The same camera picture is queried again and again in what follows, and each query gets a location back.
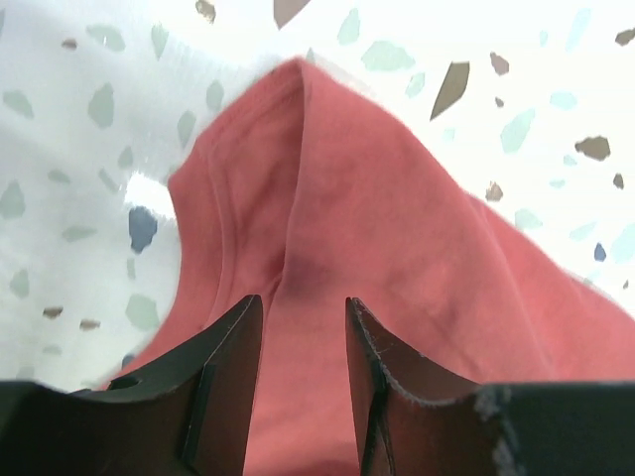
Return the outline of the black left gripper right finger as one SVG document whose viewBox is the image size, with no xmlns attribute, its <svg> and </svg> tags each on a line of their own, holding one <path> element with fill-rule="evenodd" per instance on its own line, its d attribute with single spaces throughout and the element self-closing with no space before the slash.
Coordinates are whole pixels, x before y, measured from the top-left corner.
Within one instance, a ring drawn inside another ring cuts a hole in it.
<svg viewBox="0 0 635 476">
<path fill-rule="evenodd" d="M 364 475 L 630 475 L 630 382 L 479 385 L 421 355 L 364 303 L 346 303 Z"/>
</svg>

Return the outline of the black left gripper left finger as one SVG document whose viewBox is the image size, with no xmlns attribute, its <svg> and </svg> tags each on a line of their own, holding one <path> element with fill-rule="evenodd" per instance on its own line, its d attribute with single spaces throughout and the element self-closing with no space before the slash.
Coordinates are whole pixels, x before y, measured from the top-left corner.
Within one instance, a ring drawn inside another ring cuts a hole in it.
<svg viewBox="0 0 635 476">
<path fill-rule="evenodd" d="M 259 367 L 262 301 L 104 391 L 1 385 L 4 475 L 240 475 Z"/>
</svg>

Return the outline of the salmon pink t shirt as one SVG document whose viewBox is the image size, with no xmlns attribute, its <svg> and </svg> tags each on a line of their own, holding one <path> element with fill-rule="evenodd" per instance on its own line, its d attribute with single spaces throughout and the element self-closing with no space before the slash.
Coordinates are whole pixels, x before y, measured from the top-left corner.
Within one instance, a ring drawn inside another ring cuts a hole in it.
<svg viewBox="0 0 635 476">
<path fill-rule="evenodd" d="M 625 311 L 462 190 L 399 120 L 304 60 L 226 108 L 169 190 L 180 282 L 134 366 L 260 296 L 249 475 L 357 473 L 349 297 L 474 382 L 634 376 Z"/>
</svg>

